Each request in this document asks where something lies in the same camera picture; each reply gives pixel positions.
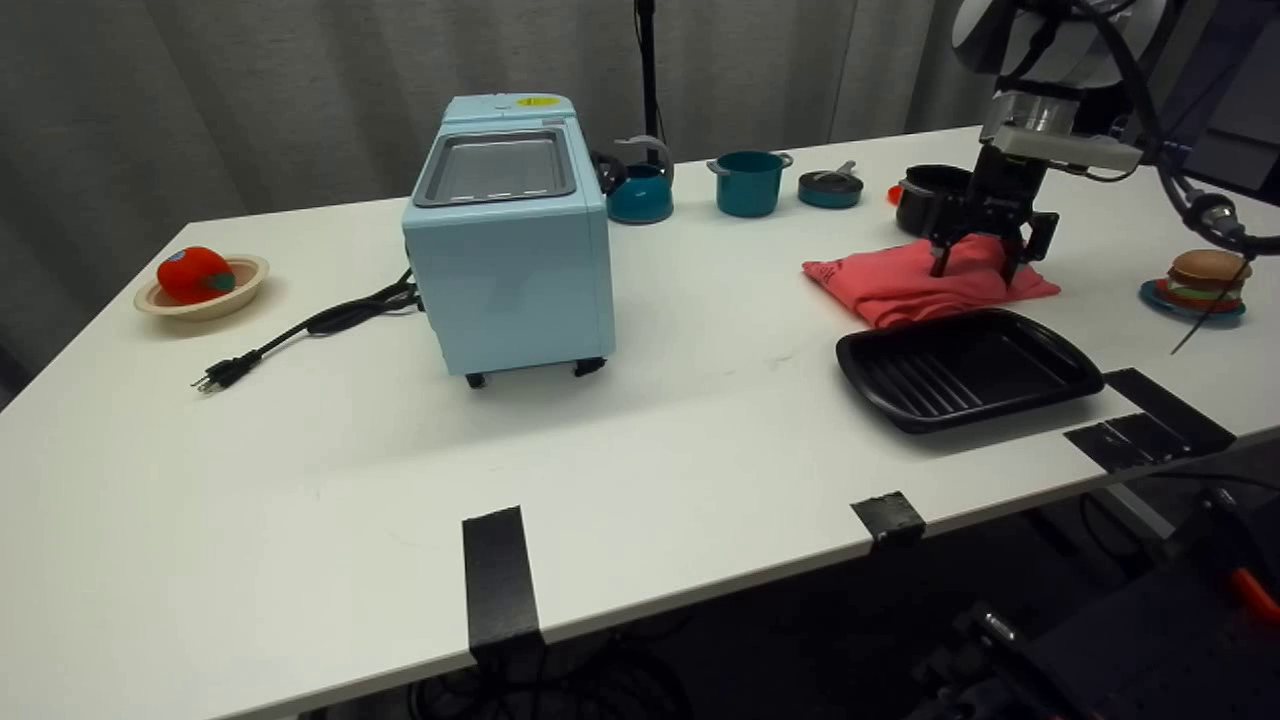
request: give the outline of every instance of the small bowl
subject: small bowl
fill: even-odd
[[[216,299],[205,299],[205,304],[175,304],[161,290],[161,282],[142,282],[135,297],[132,297],[132,306],[142,311],[142,315],[161,315],[161,318],[184,318],[184,322],[205,322],[205,318],[216,318],[216,315],[229,315],[235,306],[243,306],[269,281],[269,260],[260,255],[229,255],[231,270],[235,270],[235,286],[216,297]]]

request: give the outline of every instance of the teal container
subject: teal container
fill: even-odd
[[[785,182],[789,151],[728,151],[708,167],[719,176],[716,206],[723,214],[767,214]]]

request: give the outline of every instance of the gray curtain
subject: gray curtain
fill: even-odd
[[[641,129],[631,0],[26,0],[0,21],[0,390],[189,219],[403,195],[461,93]],[[956,0],[661,0],[677,157],[966,123]]]

